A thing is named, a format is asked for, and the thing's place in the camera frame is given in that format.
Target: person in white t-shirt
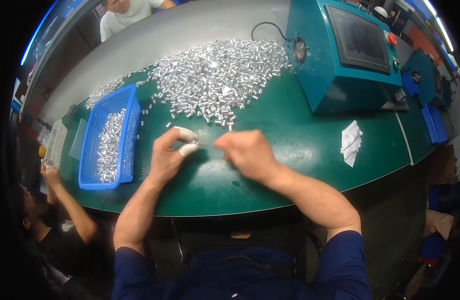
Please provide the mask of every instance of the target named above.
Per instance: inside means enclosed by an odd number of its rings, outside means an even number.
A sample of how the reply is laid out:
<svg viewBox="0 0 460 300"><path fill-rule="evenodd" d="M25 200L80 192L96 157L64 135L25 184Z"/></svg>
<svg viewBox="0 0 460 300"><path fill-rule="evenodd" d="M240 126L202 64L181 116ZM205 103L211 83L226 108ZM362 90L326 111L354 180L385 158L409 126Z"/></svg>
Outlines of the person in white t-shirt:
<svg viewBox="0 0 460 300"><path fill-rule="evenodd" d="M100 21L102 42L120 30L152 14L153 8L174 7L171 0L102 0L107 12Z"/></svg>

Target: hand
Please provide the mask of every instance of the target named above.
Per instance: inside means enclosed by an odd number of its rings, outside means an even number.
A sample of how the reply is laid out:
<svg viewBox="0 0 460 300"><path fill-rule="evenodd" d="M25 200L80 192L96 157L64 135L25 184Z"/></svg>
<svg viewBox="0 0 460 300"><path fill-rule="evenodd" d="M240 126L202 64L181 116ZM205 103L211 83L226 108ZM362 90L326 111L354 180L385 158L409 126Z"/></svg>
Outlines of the hand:
<svg viewBox="0 0 460 300"><path fill-rule="evenodd" d="M51 188L55 188L60 184L58 169L52 165L47 165L43 171L43 178L45 179L47 185L49 185Z"/></svg>
<svg viewBox="0 0 460 300"><path fill-rule="evenodd" d="M151 182L164 186L177 175L183 159L198 149L198 145L188 143L196 140L198 135L189 129L175 126L153 142L152 162L148 177ZM170 147L175 141L184 144L178 151Z"/></svg>
<svg viewBox="0 0 460 300"><path fill-rule="evenodd" d="M260 130L227 132L214 146L223 150L223 159L232 162L245 177L268 184L278 174L279 164Z"/></svg>

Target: forearm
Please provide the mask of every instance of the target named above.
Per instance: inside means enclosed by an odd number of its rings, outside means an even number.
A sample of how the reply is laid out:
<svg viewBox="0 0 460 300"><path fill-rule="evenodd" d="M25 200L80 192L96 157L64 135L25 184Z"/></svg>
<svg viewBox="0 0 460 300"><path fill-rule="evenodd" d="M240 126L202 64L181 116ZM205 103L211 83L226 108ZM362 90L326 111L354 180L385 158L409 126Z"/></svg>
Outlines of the forearm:
<svg viewBox="0 0 460 300"><path fill-rule="evenodd" d="M48 185L47 183L47 202L51 205L57 206L58 205L58 197L55 194L55 191Z"/></svg>
<svg viewBox="0 0 460 300"><path fill-rule="evenodd" d="M125 246L144 255L142 240L152 223L156 201L162 187L163 185L147 177L128 201L115 226L113 234L115 251Z"/></svg>
<svg viewBox="0 0 460 300"><path fill-rule="evenodd" d="M85 243L89 243L96 233L96 224L85 212L78 202L58 184L53 187L56 197L59 199L61 205L65 208L70 216L73 225L75 225L78 234L82 237Z"/></svg>
<svg viewBox="0 0 460 300"><path fill-rule="evenodd" d="M293 201L309 219L326 227L328 239L344 230L361 233L355 208L328 184L279 165L278 176L266 185Z"/></svg>

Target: white plastic basket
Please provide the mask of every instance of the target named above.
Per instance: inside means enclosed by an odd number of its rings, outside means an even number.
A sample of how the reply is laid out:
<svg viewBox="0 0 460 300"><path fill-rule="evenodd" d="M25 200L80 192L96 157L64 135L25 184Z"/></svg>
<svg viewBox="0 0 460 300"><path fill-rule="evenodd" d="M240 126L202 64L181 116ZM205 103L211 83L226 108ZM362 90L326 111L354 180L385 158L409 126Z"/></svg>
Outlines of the white plastic basket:
<svg viewBox="0 0 460 300"><path fill-rule="evenodd" d="M51 160L53 166L60 169L60 158L61 150L63 150L63 144L67 136L67 128L61 120L56 121L53 124L53 128L50 133L50 141L48 142L47 154L45 155L45 161Z"/></svg>

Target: dark blue sleeve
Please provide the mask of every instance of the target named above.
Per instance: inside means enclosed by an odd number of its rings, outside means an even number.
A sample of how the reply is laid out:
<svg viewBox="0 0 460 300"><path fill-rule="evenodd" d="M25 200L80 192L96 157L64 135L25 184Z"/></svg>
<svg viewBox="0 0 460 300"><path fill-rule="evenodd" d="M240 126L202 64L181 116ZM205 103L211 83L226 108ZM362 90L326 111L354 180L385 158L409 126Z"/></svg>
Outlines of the dark blue sleeve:
<svg viewBox="0 0 460 300"><path fill-rule="evenodd" d="M128 247L117 249L112 299L140 299L155 283L155 274L143 255Z"/></svg>
<svg viewBox="0 0 460 300"><path fill-rule="evenodd" d="M332 237L320 257L313 285L321 296L333 299L370 299L365 274L362 236L353 230Z"/></svg>

